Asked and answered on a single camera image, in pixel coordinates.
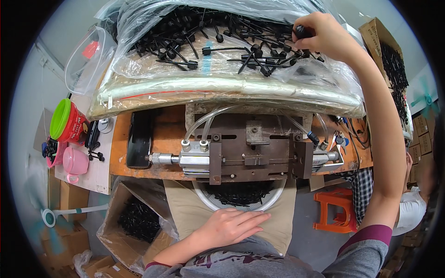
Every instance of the pink cup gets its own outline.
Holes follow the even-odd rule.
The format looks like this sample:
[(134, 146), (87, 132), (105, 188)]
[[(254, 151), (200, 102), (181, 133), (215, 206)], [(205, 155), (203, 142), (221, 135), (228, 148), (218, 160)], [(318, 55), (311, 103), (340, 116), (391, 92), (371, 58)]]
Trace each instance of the pink cup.
[(78, 149), (67, 147), (63, 153), (63, 168), (68, 173), (66, 178), (70, 183), (79, 181), (78, 175), (85, 174), (88, 171), (89, 159), (86, 154)]

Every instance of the blue tape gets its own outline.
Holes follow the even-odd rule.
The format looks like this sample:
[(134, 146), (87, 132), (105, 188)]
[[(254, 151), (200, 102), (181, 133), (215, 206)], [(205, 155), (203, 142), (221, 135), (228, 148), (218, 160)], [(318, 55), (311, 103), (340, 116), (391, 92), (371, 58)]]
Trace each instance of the blue tape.
[[(212, 48), (213, 46), (213, 42), (211, 40), (208, 40), (206, 43), (206, 47), (210, 47)], [(203, 56), (202, 58), (202, 65), (201, 65), (201, 69), (203, 73), (209, 73), (210, 72), (210, 66), (211, 66), (211, 60), (212, 60), (212, 55), (208, 55), (208, 56)]]

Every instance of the pink cup lid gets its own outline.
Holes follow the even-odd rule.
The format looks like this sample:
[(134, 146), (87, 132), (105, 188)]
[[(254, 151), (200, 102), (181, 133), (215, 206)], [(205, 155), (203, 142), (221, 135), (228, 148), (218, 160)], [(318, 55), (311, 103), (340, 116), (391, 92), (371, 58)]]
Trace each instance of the pink cup lid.
[(71, 171), (71, 169), (73, 168), (73, 162), (73, 148), (67, 147), (63, 153), (63, 168), (65, 169), (65, 172), (69, 173)]

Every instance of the red line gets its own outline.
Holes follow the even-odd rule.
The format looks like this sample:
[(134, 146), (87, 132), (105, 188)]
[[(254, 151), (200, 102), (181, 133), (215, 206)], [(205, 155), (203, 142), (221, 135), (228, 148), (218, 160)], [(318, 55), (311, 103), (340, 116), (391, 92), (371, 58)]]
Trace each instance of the red line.
[(210, 91), (210, 90), (162, 91), (162, 92), (154, 92), (154, 93), (145, 93), (145, 94), (140, 94), (140, 95), (130, 96), (130, 97), (123, 97), (121, 99), (124, 100), (124, 99), (127, 99), (127, 98), (140, 97), (140, 96), (145, 96), (145, 95), (153, 95), (153, 94), (158, 94), (158, 93), (192, 93), (192, 92), (213, 92), (213, 91)]

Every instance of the orange plastic stool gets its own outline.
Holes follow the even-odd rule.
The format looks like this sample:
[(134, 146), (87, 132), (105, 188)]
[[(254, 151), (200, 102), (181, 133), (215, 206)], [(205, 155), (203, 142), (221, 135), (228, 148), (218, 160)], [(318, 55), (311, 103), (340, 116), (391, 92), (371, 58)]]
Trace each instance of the orange plastic stool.
[[(325, 230), (335, 233), (357, 232), (357, 220), (352, 203), (352, 190), (337, 188), (331, 192), (318, 192), (314, 200), (321, 205), (320, 223), (314, 223), (316, 230)], [(337, 213), (334, 224), (328, 224), (328, 204), (341, 206), (343, 213)]]

